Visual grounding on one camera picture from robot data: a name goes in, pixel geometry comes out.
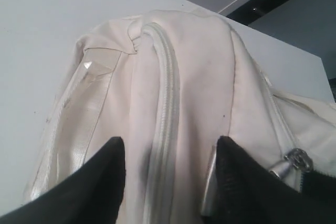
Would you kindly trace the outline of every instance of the zipper pull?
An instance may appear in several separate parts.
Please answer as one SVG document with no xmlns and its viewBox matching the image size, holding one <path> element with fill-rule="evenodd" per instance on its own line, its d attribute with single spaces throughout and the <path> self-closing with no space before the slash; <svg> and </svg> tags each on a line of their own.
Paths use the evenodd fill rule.
<svg viewBox="0 0 336 224">
<path fill-rule="evenodd" d="M 303 173 L 313 170 L 313 160 L 302 149 L 294 148 L 283 158 L 284 160 L 277 162 L 269 169 L 271 174 L 281 180 L 287 177 L 292 168 L 300 170 Z"/>
</svg>

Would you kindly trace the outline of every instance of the white table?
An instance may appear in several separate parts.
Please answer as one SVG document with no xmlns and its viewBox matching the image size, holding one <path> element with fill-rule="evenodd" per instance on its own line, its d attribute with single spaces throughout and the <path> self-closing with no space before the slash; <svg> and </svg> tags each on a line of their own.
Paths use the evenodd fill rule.
<svg viewBox="0 0 336 224">
<path fill-rule="evenodd" d="M 76 39 L 111 18 L 185 0 L 0 0 L 0 215 L 19 206 Z M 321 60 L 229 21 L 276 88 L 332 101 Z"/>
</svg>

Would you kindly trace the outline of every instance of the white backpack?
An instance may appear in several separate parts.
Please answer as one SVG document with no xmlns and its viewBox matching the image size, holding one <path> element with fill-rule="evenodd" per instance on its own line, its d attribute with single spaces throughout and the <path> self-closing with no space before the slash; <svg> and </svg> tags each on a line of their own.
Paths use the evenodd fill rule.
<svg viewBox="0 0 336 224">
<path fill-rule="evenodd" d="M 195 224 L 220 136 L 266 169 L 300 148 L 315 170 L 336 176 L 335 124 L 335 104 L 274 90 L 217 16 L 154 11 L 111 20 L 76 45 L 26 198 L 121 136 L 127 175 L 117 223 Z M 293 169 L 284 181 L 299 190 L 300 176 Z"/>
</svg>

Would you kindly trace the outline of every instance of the white fabric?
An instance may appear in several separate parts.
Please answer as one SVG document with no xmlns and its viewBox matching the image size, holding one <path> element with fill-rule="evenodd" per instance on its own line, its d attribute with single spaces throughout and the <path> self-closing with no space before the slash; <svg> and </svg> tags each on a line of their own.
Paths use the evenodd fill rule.
<svg viewBox="0 0 336 224">
<path fill-rule="evenodd" d="M 165 171 L 168 179 L 165 186 L 170 184 L 172 192 L 163 193 L 168 200 L 162 203 L 161 216 L 148 221 L 144 212 L 152 206 L 145 199 L 148 183 L 153 179 L 148 177 L 148 167 L 164 105 L 159 58 L 167 54 L 159 49 L 161 38 L 147 32 L 146 27 L 153 23 L 169 42 L 169 54 L 176 59 L 179 87 L 174 94 L 179 108 L 174 118 L 178 122 L 177 138 L 172 140 L 175 144 L 169 145 Z M 44 169 L 37 169 L 33 175 L 26 190 L 28 200 L 73 173 L 112 136 L 121 136 L 126 150 L 127 177 L 119 224 L 200 223 L 199 204 L 207 163 L 212 146 L 221 135 L 230 136 L 265 168 L 282 159 L 293 147 L 299 147 L 313 159 L 316 169 L 336 176 L 335 104 L 273 90 L 236 32 L 218 17 L 153 11 L 102 24 L 83 36 L 76 48 L 75 68 L 79 70 L 70 74 L 74 76 L 69 86 L 78 81 L 77 73 L 87 62 L 86 52 L 91 57 L 113 58 L 116 64 L 106 65 L 114 71 L 108 77 L 111 80 L 108 88 L 100 91 L 104 105 L 99 117 L 91 117 L 89 123 L 72 120 L 65 126 L 71 133 L 67 139 L 58 135 L 57 122 L 64 113 L 60 110 L 62 106 L 56 106 L 48 125 L 53 134 L 45 134 L 47 144 L 39 165 Z M 77 109 L 90 107 L 80 100 Z M 86 124 L 95 125 L 88 145 L 81 146 L 80 156 L 60 160 L 61 151 L 67 157 L 78 153 L 74 148 L 82 136 L 78 129 Z M 50 175 L 64 170 L 64 166 L 73 168 L 61 177 Z M 298 189 L 299 175 L 292 172 L 286 183 Z"/>
</svg>

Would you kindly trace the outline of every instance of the white bag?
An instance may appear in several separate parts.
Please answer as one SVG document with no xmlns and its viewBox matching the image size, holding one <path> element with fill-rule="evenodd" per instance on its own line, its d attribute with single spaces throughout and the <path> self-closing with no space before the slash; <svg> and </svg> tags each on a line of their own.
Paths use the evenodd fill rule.
<svg viewBox="0 0 336 224">
<path fill-rule="evenodd" d="M 126 150 L 117 223 L 199 223 L 212 146 L 230 136 L 269 168 L 295 147 L 336 176 L 336 106 L 270 87 L 217 16 L 154 11 L 111 20 L 76 45 L 26 197 L 53 188 L 112 136 Z M 300 171 L 285 182 L 299 190 Z"/>
</svg>

